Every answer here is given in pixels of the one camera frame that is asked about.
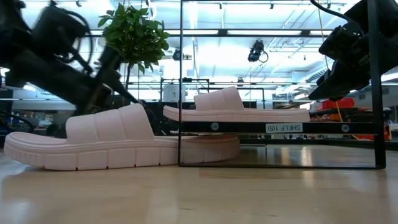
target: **ceiling light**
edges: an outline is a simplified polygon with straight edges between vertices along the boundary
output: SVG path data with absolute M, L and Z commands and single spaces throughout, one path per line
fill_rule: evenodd
M 299 100 L 299 99 L 302 99 L 302 98 L 306 98 L 307 96 L 308 96 L 308 93 L 302 93 L 302 94 L 299 94 L 297 96 L 294 96 L 294 99 L 295 100 Z
M 45 99 L 40 99 L 40 98 L 32 98 L 32 99 L 20 99 L 24 101 L 44 101 Z
M 382 86 L 398 86 L 398 83 L 381 83 L 381 85 Z
M 383 75 L 381 77 L 381 81 L 386 82 L 386 81 L 390 81 L 390 80 L 393 80 L 396 78 L 398 78 L 398 73 L 392 73 L 392 74 L 388 74 L 388 75 Z
M 183 30 L 183 35 L 217 35 L 218 30 Z
M 301 30 L 229 30 L 229 35 L 300 35 Z
M 16 101 L 19 99 L 13 99 L 13 98 L 0 98 L 1 101 Z
M 25 85 L 24 90 L 37 91 L 36 88 L 34 88 L 33 86 L 30 86 L 30 85 Z
M 180 35 L 180 30 L 164 30 L 164 32 L 168 32 L 170 35 Z
M 92 35 L 102 35 L 104 32 L 103 30 L 91 30 L 90 31 Z
M 332 30 L 324 30 L 323 35 L 330 35 L 331 32 L 332 32 Z M 321 30 L 311 30 L 310 35 L 322 35 L 322 31 Z

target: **fluorescent light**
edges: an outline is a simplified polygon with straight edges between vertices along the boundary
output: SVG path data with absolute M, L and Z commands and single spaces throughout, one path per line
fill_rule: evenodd
M 183 35 L 217 35 L 218 30 L 183 30 Z
M 388 74 L 388 75 L 383 75 L 381 77 L 381 81 L 386 82 L 386 81 L 393 80 L 396 78 L 398 78 L 398 73 L 392 73 L 392 74 Z
M 164 30 L 164 32 L 168 32 L 170 35 L 180 35 L 180 30 Z
M 309 87 L 310 85 L 311 84 L 309 84 L 309 83 L 301 83 L 299 85 L 293 84 L 293 85 L 289 85 L 289 86 L 278 87 L 275 90 L 275 94 L 280 95 L 280 94 L 291 93 L 294 90 L 298 89 L 299 87 Z
M 92 35 L 102 35 L 103 32 L 103 30 L 91 30 Z
M 302 98 L 306 98 L 307 96 L 308 96 L 307 93 L 302 93 L 302 94 L 299 94 L 297 96 L 294 96 L 294 99 L 295 100 L 299 100 L 299 99 L 302 99 Z
M 397 86 L 398 83 L 381 83 L 383 86 Z
M 215 82 L 214 85 L 291 85 L 293 83 L 274 83 L 274 82 L 253 82 L 252 83 L 233 83 L 233 82 Z
M 50 99 L 45 99 L 45 100 L 50 100 L 50 101 L 65 101 L 61 98 L 50 98 Z
M 45 99 L 40 99 L 40 98 L 32 98 L 32 99 L 20 99 L 24 101 L 44 101 Z
M 15 101 L 19 99 L 13 99 L 13 98 L 0 98 L 0 101 Z
M 332 30 L 324 30 L 323 35 L 330 35 Z M 312 30 L 310 31 L 310 35 L 322 35 L 322 31 L 320 30 Z
M 300 35 L 301 30 L 229 30 L 229 35 Z
M 25 85 L 24 90 L 37 91 L 36 88 L 34 88 L 33 86 L 30 86 L 30 85 Z

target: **shelf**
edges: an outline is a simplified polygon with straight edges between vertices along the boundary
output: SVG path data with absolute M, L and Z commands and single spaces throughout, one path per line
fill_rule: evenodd
M 182 133 L 375 134 L 372 123 L 182 122 Z

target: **red object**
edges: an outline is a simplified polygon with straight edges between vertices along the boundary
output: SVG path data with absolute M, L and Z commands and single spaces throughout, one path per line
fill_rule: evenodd
M 339 108 L 353 108 L 354 107 L 354 99 L 352 98 L 344 98 L 337 101 Z M 317 106 L 317 110 L 327 110 L 337 108 L 336 102 L 325 100 L 321 104 Z
M 374 136 L 370 134 L 357 134 L 355 135 L 359 139 L 368 139 L 368 140 L 374 140 Z M 384 140 L 391 140 L 390 135 L 388 135 L 387 131 L 384 130 Z

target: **black metal shelf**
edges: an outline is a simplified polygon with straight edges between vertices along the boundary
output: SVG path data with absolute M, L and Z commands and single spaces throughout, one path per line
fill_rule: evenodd
M 371 74 L 371 88 L 372 88 L 372 104 L 373 104 L 373 123 L 232 123 L 232 122 L 179 122 L 178 135 L 178 165 L 184 167 L 256 167 L 256 168 L 304 168 L 304 169 L 384 169 L 386 168 L 386 145 L 384 142 L 384 118 L 382 107 L 382 92 L 381 92 L 381 76 L 379 72 L 379 0 L 364 0 L 367 2 L 367 14 L 369 25 L 369 55 L 370 55 L 370 74 Z M 183 49 L 183 37 L 196 36 L 185 35 L 183 33 L 183 5 L 187 0 L 180 2 L 180 49 Z M 214 36 L 230 36 L 226 29 L 217 29 Z M 309 35 L 307 30 L 302 30 L 300 35 Z M 242 35 L 243 37 L 263 35 Z M 282 37 L 283 35 L 273 35 L 273 37 Z M 182 54 L 180 57 L 180 75 L 183 73 Z M 182 77 L 180 77 L 180 121 L 182 120 Z M 297 131 L 294 129 L 294 124 L 299 125 L 302 129 Z M 288 125 L 290 128 L 285 128 L 283 131 L 276 131 L 275 126 Z M 333 166 L 329 163 L 314 166 L 286 166 L 283 164 L 230 164 L 224 162 L 216 162 L 210 164 L 184 164 L 181 161 L 181 134 L 182 133 L 294 133 L 294 134 L 373 134 L 374 135 L 374 166 L 352 165 L 352 166 Z
M 372 123 L 182 122 L 181 133 L 376 134 Z

